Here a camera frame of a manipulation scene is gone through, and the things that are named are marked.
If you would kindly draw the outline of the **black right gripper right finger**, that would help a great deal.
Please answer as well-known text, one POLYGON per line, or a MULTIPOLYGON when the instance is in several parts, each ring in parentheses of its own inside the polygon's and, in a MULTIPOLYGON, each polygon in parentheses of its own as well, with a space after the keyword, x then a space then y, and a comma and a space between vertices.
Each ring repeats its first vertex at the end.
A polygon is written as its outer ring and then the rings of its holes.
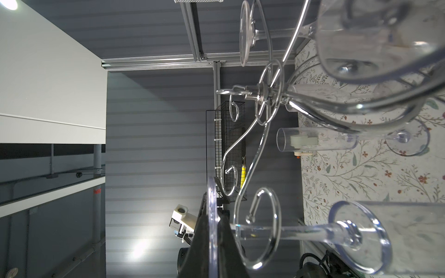
POLYGON ((226 214, 218 212, 218 265, 219 278, 248 278, 226 214))

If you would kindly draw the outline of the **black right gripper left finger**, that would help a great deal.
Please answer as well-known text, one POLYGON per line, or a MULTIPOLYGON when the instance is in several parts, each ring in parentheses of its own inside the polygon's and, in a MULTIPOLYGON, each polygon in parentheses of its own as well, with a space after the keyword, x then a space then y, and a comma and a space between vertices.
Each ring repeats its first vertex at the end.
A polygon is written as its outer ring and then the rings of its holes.
POLYGON ((207 193, 204 193, 194 237, 178 272, 178 278, 209 277, 209 218, 207 193))

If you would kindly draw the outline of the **clear champagne flute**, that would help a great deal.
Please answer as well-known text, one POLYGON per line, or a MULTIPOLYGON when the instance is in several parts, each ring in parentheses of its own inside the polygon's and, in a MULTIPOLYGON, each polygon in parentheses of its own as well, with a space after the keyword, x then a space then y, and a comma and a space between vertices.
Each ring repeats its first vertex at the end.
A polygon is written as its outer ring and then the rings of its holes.
POLYGON ((400 156, 420 155, 428 149, 431 141, 431 134, 426 125, 415 119, 387 134, 348 134, 325 127, 280 128, 276 136, 278 150, 292 153, 297 151, 290 145, 290 137, 297 135, 318 138, 316 147, 304 147, 303 151, 351 150, 362 141, 382 140, 392 152, 400 156))

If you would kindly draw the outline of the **silver wine glass rack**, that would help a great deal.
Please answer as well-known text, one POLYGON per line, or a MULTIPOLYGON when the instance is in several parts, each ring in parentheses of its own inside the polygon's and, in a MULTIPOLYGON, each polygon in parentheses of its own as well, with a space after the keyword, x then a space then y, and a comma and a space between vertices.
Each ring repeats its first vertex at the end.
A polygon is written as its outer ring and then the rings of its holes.
MULTIPOLYGON (((309 8, 305 1, 299 21, 290 37, 294 46, 309 8)), ((355 97, 340 88, 327 85, 299 85, 297 74, 287 78, 283 69, 288 55, 281 60, 270 59, 256 86, 235 86, 223 90, 223 95, 243 96, 255 103, 255 125, 264 127, 257 154, 246 175, 250 181, 268 138, 270 124, 281 106, 287 106, 325 127, 348 134, 387 134, 417 119, 427 100, 445 88, 445 58, 428 66, 381 82, 347 83, 330 76, 322 67, 318 52, 316 59, 327 76, 346 85, 375 87, 374 93, 355 97)))

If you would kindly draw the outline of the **yellow black striped item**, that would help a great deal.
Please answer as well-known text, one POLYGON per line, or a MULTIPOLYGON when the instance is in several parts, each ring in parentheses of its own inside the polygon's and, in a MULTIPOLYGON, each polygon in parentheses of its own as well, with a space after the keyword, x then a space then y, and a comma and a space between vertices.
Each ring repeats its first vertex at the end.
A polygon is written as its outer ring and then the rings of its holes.
POLYGON ((246 180, 246 156, 242 157, 242 168, 241 168, 241 186, 240 188, 242 189, 244 184, 245 184, 245 180, 246 180))

